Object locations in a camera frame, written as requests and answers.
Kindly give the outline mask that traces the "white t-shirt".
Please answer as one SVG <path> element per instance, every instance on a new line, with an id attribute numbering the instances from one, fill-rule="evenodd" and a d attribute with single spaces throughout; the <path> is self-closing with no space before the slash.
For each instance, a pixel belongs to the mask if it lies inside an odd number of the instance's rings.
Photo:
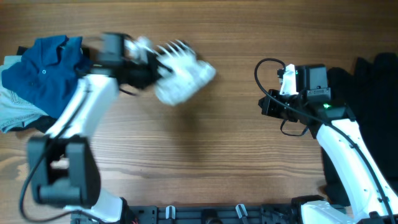
<path id="1" fill-rule="evenodd" d="M 189 100 L 214 79 L 216 69 L 199 60 L 197 53 L 185 42 L 174 40 L 157 47 L 161 63 L 155 95 L 165 105 L 176 106 Z"/>

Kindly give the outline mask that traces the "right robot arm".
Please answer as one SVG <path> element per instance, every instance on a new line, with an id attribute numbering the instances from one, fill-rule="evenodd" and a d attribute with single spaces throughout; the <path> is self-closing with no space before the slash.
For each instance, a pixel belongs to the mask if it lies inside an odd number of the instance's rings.
<path id="1" fill-rule="evenodd" d="M 397 194 L 371 157 L 353 112 L 331 96 L 324 65 L 283 65 L 280 90 L 267 90 L 259 100 L 262 114 L 300 122 L 335 167 L 352 214 L 339 212 L 324 199 L 298 203 L 299 223 L 397 223 Z"/>

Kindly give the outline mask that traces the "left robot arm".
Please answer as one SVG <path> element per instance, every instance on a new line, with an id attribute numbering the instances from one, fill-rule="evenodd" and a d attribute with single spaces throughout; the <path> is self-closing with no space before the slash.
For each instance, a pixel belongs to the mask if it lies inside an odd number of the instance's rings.
<path id="1" fill-rule="evenodd" d="M 143 89 L 159 78 L 161 66 L 145 37 L 133 40 L 127 34 L 103 34 L 103 49 L 97 61 L 79 77 L 76 92 L 57 122 L 42 137 L 27 144 L 29 174 L 19 198 L 19 212 L 35 222 L 24 209 L 27 189 L 34 202 L 65 209 L 44 222 L 67 215 L 93 223 L 137 223 L 122 197 L 103 189 L 90 147 L 98 122 L 119 96 L 120 86 Z"/>

